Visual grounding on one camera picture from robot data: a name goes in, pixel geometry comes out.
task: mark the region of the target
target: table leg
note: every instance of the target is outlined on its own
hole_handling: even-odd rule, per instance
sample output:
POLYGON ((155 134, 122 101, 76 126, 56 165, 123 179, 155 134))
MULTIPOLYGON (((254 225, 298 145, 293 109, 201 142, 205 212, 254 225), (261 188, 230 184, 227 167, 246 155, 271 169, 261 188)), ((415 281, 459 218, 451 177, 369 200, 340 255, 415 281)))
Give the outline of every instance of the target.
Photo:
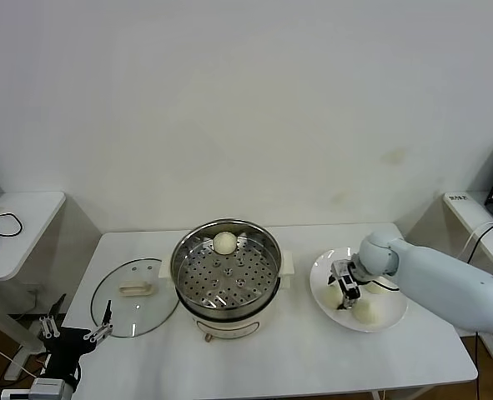
POLYGON ((433 385, 423 387, 413 387, 411 389, 399 389, 389 391, 390 400, 415 400, 419 396, 434 388, 433 385))
POLYGON ((0 309, 0 331, 29 350, 39 352, 42 342, 25 327, 20 325, 0 309))
POLYGON ((490 357, 493 359, 493 335, 490 333, 480 333, 480 339, 487 349, 490 357))

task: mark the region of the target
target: black cable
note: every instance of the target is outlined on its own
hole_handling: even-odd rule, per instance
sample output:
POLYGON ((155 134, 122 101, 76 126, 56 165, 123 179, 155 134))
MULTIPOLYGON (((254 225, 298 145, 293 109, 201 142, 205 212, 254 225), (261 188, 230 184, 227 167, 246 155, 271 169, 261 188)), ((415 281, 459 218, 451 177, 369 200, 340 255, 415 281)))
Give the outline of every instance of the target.
POLYGON ((476 332, 475 335, 475 344, 474 344, 474 364, 476 364, 476 371, 478 372, 478 376, 476 377, 476 399, 480 400, 480 366, 478 365, 478 342, 480 335, 476 332))
POLYGON ((481 242, 481 239, 483 239, 483 237, 488 233, 490 232, 491 230, 493 230, 493 226, 492 227, 488 227, 487 230, 485 232, 483 232, 480 237, 478 237, 478 240, 476 240, 476 243, 474 245, 474 247, 472 248, 472 251, 470 252, 470 256, 469 256, 469 259, 466 261, 467 264, 470 264, 470 262, 472 261, 472 258, 474 257, 474 253, 476 253, 476 249, 478 248, 478 245, 480 244, 481 242))
MULTIPOLYGON (((480 237, 478 237, 478 240, 476 240, 476 243, 474 244, 474 247, 472 248, 472 251, 470 252, 469 259, 467 260, 467 264, 470 264, 472 261, 472 258, 474 257, 474 254, 476 253, 476 249, 478 248, 478 245, 481 242, 481 239, 490 232, 493 229, 492 227, 487 228, 485 232, 483 232, 480 237)), ((474 343, 474 364, 476 365, 476 371, 478 372, 478 376, 476 377, 476 398, 477 400, 480 400, 480 367, 478 365, 478 342, 480 341, 480 335, 478 332, 476 332, 475 335, 475 343, 474 343)))
POLYGON ((18 223, 19 228, 18 228, 18 231, 16 233, 9 233, 9 234, 0 233, 0 236, 3 238, 12 238, 12 237, 19 235, 23 230, 23 225, 20 222, 20 220, 18 219, 18 217, 16 215, 14 215, 12 212, 4 212, 4 213, 0 214, 0 217, 6 217, 6 216, 13 217, 14 220, 18 223))
POLYGON ((379 283, 377 281, 372 281, 372 282, 375 283, 376 285, 378 285, 379 287, 386 289, 386 290, 389 290, 391 292, 399 292, 400 291, 398 288, 388 287, 388 286, 385 286, 384 284, 379 283))

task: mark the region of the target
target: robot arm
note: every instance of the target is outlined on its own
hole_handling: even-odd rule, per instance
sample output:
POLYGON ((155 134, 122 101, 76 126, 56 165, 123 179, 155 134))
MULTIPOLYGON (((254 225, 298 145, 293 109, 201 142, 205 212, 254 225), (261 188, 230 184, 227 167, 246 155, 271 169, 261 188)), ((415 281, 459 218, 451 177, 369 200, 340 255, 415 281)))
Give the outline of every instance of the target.
POLYGON ((453 325, 493 333, 493 275, 400 237, 375 232, 352 258, 358 283, 384 275, 401 292, 453 325))

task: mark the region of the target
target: small white table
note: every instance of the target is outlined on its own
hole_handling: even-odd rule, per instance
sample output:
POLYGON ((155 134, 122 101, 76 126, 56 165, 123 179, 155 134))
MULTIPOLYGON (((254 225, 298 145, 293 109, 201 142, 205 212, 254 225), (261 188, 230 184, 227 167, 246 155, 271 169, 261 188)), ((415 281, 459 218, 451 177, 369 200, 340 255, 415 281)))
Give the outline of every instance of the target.
MULTIPOLYGON (((16 237, 0 237, 0 281, 13 278, 28 258, 57 211, 64 203, 62 192, 0 194, 0 213, 14 213, 23 230, 16 237)), ((12 233, 18 225, 12 217, 0 217, 0 233, 12 233)), ((26 348, 39 351, 42 343, 27 329, 0 310, 0 330, 26 348)))
MULTIPOLYGON (((493 221, 493 216, 484 206, 486 192, 448 192, 443 201, 448 208, 458 217, 469 233, 474 231, 482 223, 493 221)), ((481 228, 478 234, 482 234, 485 228, 481 228)), ((493 262, 493 230, 487 233, 480 242, 481 249, 493 262)))
MULTIPOLYGON (((295 276, 290 289, 278 292, 274 318, 262 329, 206 343, 179 305, 152 332, 133 339, 109 337, 83 356, 83 377, 73 399, 276 398, 475 379, 477 371, 455 329, 414 302, 398 325, 379 333, 350 331, 314 302, 309 289, 314 260, 331 248, 356 249, 377 229, 398 232, 390 223, 270 228, 281 248, 293 253, 295 276)), ((90 303, 101 280, 135 258, 166 257, 185 233, 103 235, 63 325, 92 328, 90 303)))

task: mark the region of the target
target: steamed bun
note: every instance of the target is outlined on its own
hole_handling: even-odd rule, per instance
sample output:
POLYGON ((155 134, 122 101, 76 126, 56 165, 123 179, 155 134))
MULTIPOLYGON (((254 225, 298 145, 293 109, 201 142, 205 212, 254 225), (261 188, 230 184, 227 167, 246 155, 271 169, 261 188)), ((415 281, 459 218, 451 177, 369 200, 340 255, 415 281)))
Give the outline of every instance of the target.
POLYGON ((336 310, 343 302, 343 292, 339 284, 324 287, 322 290, 322 303, 336 310))
POLYGON ((367 298, 361 298, 352 307, 352 315, 364 325, 374 325, 380 321, 380 315, 374 304, 367 298))
POLYGON ((213 239, 213 250, 218 254, 231 254, 237 248, 237 237, 231 232, 221 232, 213 239))

